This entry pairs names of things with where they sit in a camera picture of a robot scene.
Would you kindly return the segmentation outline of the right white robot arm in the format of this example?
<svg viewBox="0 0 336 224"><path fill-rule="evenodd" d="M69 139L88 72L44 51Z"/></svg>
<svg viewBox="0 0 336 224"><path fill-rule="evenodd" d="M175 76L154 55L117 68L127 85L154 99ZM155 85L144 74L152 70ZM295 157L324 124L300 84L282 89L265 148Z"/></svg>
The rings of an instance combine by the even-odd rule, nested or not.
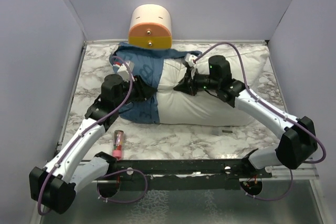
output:
<svg viewBox="0 0 336 224"><path fill-rule="evenodd" d="M224 56L208 59L209 74L200 74L195 67L196 56L188 54L183 64L186 73L175 91L195 96L199 91L215 92L218 99L239 109L271 130L280 142L276 147L254 150L241 164L246 177L254 177L267 166L297 169L317 150L318 143L312 119L297 118L259 97L243 82L232 77L230 64Z"/></svg>

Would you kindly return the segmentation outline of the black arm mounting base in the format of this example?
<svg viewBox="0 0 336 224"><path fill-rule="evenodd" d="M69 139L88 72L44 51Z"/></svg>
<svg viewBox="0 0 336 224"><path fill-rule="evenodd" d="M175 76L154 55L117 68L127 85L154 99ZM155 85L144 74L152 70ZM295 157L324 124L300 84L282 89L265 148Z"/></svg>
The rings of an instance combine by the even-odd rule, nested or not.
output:
<svg viewBox="0 0 336 224"><path fill-rule="evenodd" d="M107 161L107 177L99 185L104 190L239 190L240 179L271 178L265 169L253 169L244 159L116 160L100 152Z"/></svg>

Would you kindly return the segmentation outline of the white pillow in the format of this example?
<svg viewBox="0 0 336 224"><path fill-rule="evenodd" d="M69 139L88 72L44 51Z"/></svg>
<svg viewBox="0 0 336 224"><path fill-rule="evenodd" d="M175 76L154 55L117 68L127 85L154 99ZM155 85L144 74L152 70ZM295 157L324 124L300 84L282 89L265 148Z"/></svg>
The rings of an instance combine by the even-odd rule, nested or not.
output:
<svg viewBox="0 0 336 224"><path fill-rule="evenodd" d="M222 55L230 63L233 78L247 79L253 88L269 57L267 46L248 45L235 51L223 45L202 57L196 64L200 74L208 74L208 59ZM194 124L202 126L245 126L254 121L247 113L232 108L215 98L214 91L199 91L191 96L174 91L174 87L183 78L186 68L181 59L165 59L156 93L159 121L162 124Z"/></svg>

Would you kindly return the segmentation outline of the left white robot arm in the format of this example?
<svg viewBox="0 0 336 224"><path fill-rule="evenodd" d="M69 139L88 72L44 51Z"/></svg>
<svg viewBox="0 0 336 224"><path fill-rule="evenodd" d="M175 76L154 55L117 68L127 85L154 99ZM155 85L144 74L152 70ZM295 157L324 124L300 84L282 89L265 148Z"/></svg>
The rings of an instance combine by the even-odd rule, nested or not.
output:
<svg viewBox="0 0 336 224"><path fill-rule="evenodd" d="M42 207L63 214L72 205L76 194L97 178L115 175L116 158L101 152L90 162L80 162L93 144L110 128L119 116L119 109L128 103L147 101L157 92L140 76L124 81L118 74L104 78L101 93L87 109L79 129L66 146L43 168L34 167L29 173L31 198Z"/></svg>

